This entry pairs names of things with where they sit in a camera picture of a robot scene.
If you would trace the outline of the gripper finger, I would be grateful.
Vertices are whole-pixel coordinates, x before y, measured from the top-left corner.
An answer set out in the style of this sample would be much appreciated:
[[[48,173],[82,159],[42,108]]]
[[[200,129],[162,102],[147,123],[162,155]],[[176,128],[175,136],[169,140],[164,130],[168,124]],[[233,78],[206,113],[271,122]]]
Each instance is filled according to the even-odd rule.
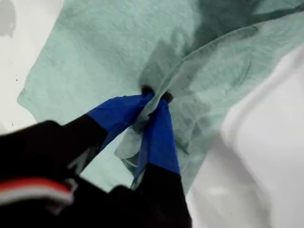
[[[155,223],[191,223],[181,182],[169,104],[161,99],[150,115],[139,150],[135,192]]]
[[[100,151],[135,122],[153,97],[151,87],[142,87],[139,95],[111,98],[63,125],[75,143],[68,168],[80,174]]]

